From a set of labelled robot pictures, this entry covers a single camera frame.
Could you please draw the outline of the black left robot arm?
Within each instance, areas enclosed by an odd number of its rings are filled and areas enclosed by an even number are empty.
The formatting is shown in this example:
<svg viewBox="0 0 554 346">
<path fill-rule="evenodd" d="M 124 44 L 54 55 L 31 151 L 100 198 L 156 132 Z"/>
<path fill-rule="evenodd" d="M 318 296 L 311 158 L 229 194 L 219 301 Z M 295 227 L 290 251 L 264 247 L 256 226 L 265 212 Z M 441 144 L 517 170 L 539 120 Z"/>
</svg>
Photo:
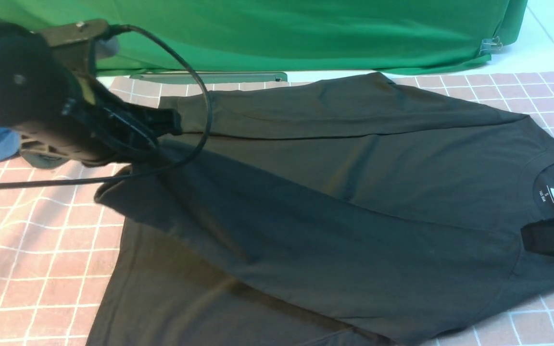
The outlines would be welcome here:
<svg viewBox="0 0 554 346">
<path fill-rule="evenodd" d="M 37 32 L 0 19 L 0 127 L 21 134 L 22 150 L 133 163 L 182 133 L 176 110 L 128 103 L 98 81 L 96 61 L 116 54 L 119 33 L 103 19 Z"/>
</svg>

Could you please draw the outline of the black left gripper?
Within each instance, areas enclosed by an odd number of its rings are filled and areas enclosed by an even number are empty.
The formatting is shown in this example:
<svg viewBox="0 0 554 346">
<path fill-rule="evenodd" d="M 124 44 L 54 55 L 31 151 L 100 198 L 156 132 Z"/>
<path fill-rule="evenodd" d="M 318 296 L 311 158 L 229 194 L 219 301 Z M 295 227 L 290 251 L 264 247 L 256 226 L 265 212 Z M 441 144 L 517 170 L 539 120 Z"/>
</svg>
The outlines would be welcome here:
<svg viewBox="0 0 554 346">
<path fill-rule="evenodd" d="M 127 103 L 93 77 L 13 77 L 13 129 L 22 157 L 86 166 L 148 160 L 159 136 L 183 133 L 178 111 Z"/>
</svg>

